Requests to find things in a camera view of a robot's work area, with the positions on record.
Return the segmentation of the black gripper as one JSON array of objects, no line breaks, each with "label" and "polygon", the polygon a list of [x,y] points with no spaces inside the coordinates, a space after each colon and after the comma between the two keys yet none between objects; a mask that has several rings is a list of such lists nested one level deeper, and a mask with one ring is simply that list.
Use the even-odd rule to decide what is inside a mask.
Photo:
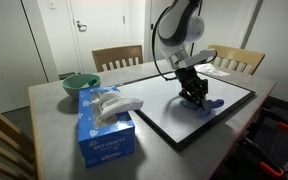
[{"label": "black gripper", "polygon": [[175,74],[182,86],[179,95],[189,102],[201,106],[208,93],[208,81],[200,79],[194,68],[180,68],[175,71]]}]

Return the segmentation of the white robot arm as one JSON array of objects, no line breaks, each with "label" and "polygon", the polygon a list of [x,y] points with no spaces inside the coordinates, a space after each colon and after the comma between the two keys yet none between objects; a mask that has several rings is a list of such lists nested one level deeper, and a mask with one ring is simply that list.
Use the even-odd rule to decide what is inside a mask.
[{"label": "white robot arm", "polygon": [[179,95],[193,106],[201,106],[208,93],[208,82],[194,68],[206,60],[203,53],[191,57],[186,46],[204,32],[204,22],[196,15],[203,0],[173,0],[160,14],[152,36],[152,50],[158,47],[182,87]]}]

